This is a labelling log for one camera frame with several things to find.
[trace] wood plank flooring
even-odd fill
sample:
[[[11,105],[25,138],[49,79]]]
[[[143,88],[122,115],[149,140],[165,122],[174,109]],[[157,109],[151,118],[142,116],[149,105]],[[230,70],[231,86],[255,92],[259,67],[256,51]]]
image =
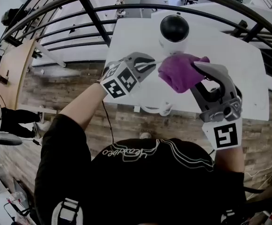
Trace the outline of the wood plank flooring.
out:
[[[103,64],[69,64],[32,68],[24,81],[21,103],[44,106],[60,111],[75,97],[95,82],[102,73]],[[243,120],[243,149],[245,171],[255,174],[272,165],[272,92],[270,96],[270,120]],[[169,116],[133,112],[132,106],[106,104],[112,124],[114,140],[137,138],[149,131],[156,138],[180,138],[195,142],[206,151],[212,148],[201,130],[198,114],[173,111]],[[111,143],[110,128],[103,107],[100,106],[86,130],[88,146],[92,156],[97,155]],[[17,147],[0,145],[0,171],[2,180],[12,191],[12,176],[24,182],[33,193],[34,179],[40,162],[41,147],[24,141]],[[253,178],[245,174],[245,185],[259,188],[272,174],[272,168],[258,173]]]

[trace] white tabletop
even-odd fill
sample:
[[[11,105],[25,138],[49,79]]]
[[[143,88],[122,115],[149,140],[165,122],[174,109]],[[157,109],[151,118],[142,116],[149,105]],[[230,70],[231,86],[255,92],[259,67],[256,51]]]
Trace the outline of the white tabletop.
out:
[[[269,96],[265,82],[266,74],[261,52],[258,48],[238,38],[212,28],[189,22],[190,33],[185,53],[197,57],[207,56],[211,63],[222,64],[243,95],[243,118],[268,120]],[[159,44],[160,24],[154,19],[125,18],[117,21],[106,64],[133,53],[152,56],[156,61],[166,58]],[[110,95],[105,102],[142,105],[158,108],[164,101],[170,102],[174,110],[201,112],[191,91],[176,93],[158,77],[157,65],[142,83],[142,89],[132,97],[114,100]],[[203,81],[207,88],[216,87],[214,82]]]

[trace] person in black pants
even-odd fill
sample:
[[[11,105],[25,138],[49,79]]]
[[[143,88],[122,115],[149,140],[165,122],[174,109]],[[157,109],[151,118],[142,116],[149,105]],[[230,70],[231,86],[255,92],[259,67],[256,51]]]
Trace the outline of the person in black pants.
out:
[[[0,131],[8,132],[19,137],[38,137],[38,131],[36,124],[33,124],[33,130],[30,131],[25,127],[19,125],[19,123],[32,123],[40,122],[42,114],[26,110],[12,110],[3,107],[1,109],[2,119]]]
[[[213,161],[200,146],[176,138],[133,138],[107,147],[97,139],[104,149],[91,160],[85,130],[106,96],[99,81],[92,84],[43,136],[34,192],[41,225],[243,222],[224,215],[246,201],[242,147],[218,150]]]

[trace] purple cloth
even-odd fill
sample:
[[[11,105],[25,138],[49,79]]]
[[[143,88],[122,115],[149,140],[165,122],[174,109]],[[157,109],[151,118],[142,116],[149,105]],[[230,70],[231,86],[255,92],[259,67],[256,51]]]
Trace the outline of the purple cloth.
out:
[[[174,54],[162,62],[158,69],[159,77],[175,92],[186,92],[204,79],[204,76],[191,66],[195,61],[210,62],[207,57],[200,59],[186,53]]]

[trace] table leg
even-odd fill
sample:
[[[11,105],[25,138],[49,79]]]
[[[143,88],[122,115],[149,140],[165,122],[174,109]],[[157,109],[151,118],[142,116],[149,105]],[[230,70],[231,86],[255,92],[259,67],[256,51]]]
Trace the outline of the table leg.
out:
[[[57,56],[55,56],[54,54],[52,54],[50,51],[48,51],[46,48],[44,48],[43,46],[41,46],[38,42],[35,42],[35,47],[42,52],[43,54],[45,54],[46,56],[48,56],[50,59],[54,60],[56,63],[58,63],[60,66],[62,67],[66,67],[66,63],[62,60],[60,60]]]

